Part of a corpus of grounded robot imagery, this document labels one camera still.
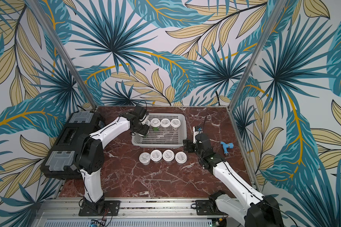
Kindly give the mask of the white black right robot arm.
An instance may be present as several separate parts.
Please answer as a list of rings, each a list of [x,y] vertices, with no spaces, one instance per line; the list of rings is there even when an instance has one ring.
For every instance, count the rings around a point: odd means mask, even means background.
[[[220,180],[238,199],[231,199],[219,191],[211,196],[213,213],[226,214],[244,227],[283,227],[279,204],[272,196],[265,196],[249,185],[220,154],[215,153],[208,136],[200,133],[195,141],[183,141],[184,151],[195,153],[204,169]]]

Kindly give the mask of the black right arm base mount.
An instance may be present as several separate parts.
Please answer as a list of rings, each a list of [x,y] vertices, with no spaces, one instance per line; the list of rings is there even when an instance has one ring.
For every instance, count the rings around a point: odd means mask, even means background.
[[[198,216],[224,215],[224,213],[217,208],[216,204],[209,199],[195,200],[195,202],[191,204],[191,208],[196,211]]]

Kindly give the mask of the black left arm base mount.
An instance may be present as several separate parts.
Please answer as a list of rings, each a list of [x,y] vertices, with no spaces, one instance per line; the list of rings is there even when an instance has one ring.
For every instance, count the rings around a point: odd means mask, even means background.
[[[121,201],[98,201],[97,203],[84,200],[81,205],[80,217],[94,217],[94,216],[117,216]]]

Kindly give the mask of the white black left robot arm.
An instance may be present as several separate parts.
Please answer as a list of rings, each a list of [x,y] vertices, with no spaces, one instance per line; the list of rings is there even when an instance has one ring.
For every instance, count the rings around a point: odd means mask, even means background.
[[[100,172],[104,164],[103,149],[117,136],[131,130],[132,133],[146,136],[149,126],[145,124],[148,112],[125,113],[102,129],[79,138],[81,147],[76,151],[74,162],[82,175],[85,194],[83,208],[90,208],[97,214],[105,210],[104,193],[101,187]]]

